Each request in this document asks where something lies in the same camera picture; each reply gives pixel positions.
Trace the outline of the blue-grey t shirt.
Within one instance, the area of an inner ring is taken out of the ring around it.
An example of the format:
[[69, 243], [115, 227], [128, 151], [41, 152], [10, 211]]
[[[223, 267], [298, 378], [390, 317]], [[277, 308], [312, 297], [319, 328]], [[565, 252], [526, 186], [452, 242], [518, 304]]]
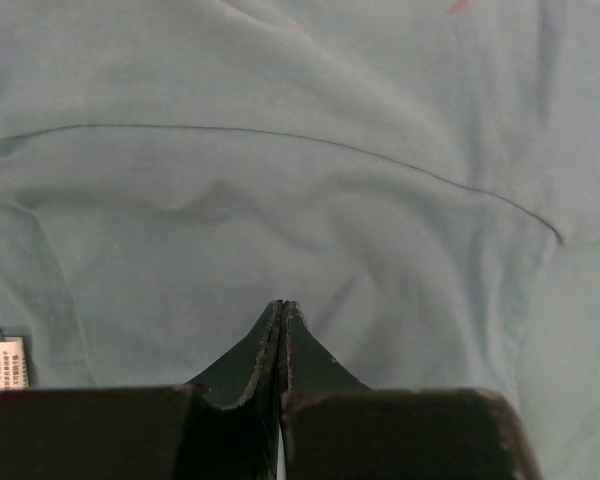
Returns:
[[600, 479], [600, 1], [0, 1], [0, 339], [181, 383], [274, 299]]

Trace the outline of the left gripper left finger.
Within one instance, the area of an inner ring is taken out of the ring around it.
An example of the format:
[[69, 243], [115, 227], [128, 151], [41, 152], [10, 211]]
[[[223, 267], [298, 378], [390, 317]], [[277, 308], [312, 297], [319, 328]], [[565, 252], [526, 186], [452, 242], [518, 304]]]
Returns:
[[187, 385], [184, 479], [277, 477], [278, 341], [283, 302], [270, 302], [236, 345]]

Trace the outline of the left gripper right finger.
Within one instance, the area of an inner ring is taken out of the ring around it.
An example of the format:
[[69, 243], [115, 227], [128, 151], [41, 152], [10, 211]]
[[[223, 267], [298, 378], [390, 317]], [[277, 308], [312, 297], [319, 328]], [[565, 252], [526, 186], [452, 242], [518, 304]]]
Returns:
[[295, 301], [281, 314], [279, 389], [286, 477], [337, 476], [339, 443], [351, 431], [339, 402], [369, 388], [314, 337]]

